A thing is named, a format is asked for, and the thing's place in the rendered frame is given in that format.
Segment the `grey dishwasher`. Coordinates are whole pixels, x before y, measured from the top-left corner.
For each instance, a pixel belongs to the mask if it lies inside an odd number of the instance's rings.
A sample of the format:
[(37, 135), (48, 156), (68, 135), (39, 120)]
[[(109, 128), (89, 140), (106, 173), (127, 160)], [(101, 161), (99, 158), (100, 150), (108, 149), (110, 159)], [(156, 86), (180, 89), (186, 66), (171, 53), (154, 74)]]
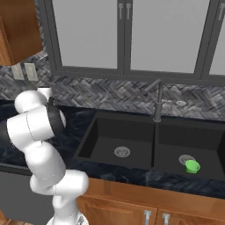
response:
[(0, 163), (0, 209), (9, 219), (46, 225), (53, 217), (52, 197), (34, 193), (26, 167)]

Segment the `round metal drain strainer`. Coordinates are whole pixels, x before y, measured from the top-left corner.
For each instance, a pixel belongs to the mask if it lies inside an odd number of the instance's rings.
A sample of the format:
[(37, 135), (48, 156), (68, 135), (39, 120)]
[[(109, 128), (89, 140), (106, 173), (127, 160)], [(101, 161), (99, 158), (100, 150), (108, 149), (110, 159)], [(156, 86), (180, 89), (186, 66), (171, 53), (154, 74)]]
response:
[(193, 156), (189, 156), (189, 155), (181, 155), (178, 160), (181, 164), (185, 165), (186, 161), (195, 160), (195, 158)]
[(114, 150), (114, 155), (120, 158), (128, 157), (130, 155), (130, 149), (127, 147), (118, 147)]

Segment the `brown wooden wall cupboard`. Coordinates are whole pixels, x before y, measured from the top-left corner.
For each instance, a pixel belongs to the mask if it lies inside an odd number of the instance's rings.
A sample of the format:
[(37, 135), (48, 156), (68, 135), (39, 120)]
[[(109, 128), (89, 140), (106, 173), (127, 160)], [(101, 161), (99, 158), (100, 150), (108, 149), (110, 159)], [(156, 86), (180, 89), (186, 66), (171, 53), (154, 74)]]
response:
[(33, 0), (0, 0), (0, 66), (11, 66), (42, 50)]

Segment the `green cup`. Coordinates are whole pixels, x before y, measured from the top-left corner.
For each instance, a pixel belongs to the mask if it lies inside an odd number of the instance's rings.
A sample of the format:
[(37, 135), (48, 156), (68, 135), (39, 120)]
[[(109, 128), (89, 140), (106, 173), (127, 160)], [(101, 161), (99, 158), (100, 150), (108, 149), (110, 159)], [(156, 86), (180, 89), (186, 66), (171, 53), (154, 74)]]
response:
[(196, 174), (200, 170), (200, 164), (195, 160), (187, 160), (185, 167), (187, 173)]

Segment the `white wall socket plate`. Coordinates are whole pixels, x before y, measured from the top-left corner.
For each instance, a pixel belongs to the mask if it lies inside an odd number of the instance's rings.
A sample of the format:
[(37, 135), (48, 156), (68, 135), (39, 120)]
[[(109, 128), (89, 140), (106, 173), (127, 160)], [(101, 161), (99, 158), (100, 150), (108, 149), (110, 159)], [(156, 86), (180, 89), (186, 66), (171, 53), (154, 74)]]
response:
[(13, 76), (16, 80), (23, 80), (24, 79), (23, 71), (22, 71), (19, 63), (16, 64), (16, 65), (13, 65), (11, 67), (11, 69), (12, 69)]
[(26, 74), (27, 74), (27, 77), (28, 77), (29, 81), (34, 81), (34, 82), (38, 81), (36, 68), (35, 68), (35, 65), (33, 63), (26, 63), (25, 64), (25, 71), (26, 71)]

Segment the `grey framed window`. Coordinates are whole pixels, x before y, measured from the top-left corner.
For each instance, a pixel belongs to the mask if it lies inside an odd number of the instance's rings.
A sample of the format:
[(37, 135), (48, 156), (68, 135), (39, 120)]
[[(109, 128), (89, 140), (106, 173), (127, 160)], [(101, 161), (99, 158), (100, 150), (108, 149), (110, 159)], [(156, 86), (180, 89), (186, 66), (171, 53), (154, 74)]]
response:
[(219, 0), (126, 0), (126, 74), (138, 78), (199, 79), (218, 3)]
[[(124, 70), (126, 0), (38, 0), (51, 72), (111, 78)], [(123, 3), (123, 19), (119, 16)]]
[(225, 9), (221, 20), (218, 20), (221, 4), (225, 4), (225, 0), (219, 0), (216, 9), (214, 25), (202, 71), (204, 80), (217, 82), (225, 82)]

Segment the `black double basin sink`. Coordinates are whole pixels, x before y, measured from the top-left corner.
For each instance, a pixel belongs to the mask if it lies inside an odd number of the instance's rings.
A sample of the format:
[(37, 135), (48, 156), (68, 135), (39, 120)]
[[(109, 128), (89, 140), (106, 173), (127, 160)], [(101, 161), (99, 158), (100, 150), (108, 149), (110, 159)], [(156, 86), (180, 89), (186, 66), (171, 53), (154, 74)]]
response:
[[(114, 155), (118, 147), (128, 157)], [(197, 178), (225, 181), (225, 122), (97, 112), (74, 154), (77, 160), (186, 174), (181, 155), (200, 164)]]

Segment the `wooden sink front panel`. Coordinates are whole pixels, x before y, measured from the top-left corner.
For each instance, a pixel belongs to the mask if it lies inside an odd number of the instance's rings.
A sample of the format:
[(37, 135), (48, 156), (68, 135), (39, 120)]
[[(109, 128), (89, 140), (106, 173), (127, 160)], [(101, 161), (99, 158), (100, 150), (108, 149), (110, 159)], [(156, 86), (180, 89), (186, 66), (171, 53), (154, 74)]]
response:
[(86, 194), (225, 221), (225, 200), (217, 198), (97, 178), (90, 178), (90, 185)]

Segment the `dark grey sink tap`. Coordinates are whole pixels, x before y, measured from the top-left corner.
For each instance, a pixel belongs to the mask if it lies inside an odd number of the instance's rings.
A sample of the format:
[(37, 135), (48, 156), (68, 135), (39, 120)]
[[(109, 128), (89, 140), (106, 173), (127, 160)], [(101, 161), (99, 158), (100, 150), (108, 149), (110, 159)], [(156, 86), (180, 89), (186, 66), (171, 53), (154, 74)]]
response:
[(162, 108), (163, 108), (163, 102), (162, 102), (163, 81), (161, 79), (155, 80), (155, 82), (153, 82), (149, 86), (148, 91), (152, 90), (156, 86), (158, 86), (158, 95), (157, 95), (157, 101), (156, 101), (156, 104), (155, 104), (155, 113), (154, 113), (153, 121), (154, 122), (160, 122), (161, 121), (161, 111), (162, 111)]

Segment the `wooden cupboard door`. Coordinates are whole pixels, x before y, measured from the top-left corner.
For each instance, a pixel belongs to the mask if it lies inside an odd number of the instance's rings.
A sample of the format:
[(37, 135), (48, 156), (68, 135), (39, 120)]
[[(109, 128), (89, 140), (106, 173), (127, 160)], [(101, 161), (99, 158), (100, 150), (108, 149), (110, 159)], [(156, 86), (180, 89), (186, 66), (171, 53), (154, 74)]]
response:
[(168, 210), (159, 209), (155, 225), (163, 225), (162, 214), (169, 214), (169, 225), (225, 225), (225, 221), (220, 221), (211, 218), (199, 217), (190, 214), (181, 214)]
[(79, 197), (77, 205), (90, 225), (144, 225), (144, 210), (151, 211), (149, 225), (155, 225), (157, 209), (137, 204)]

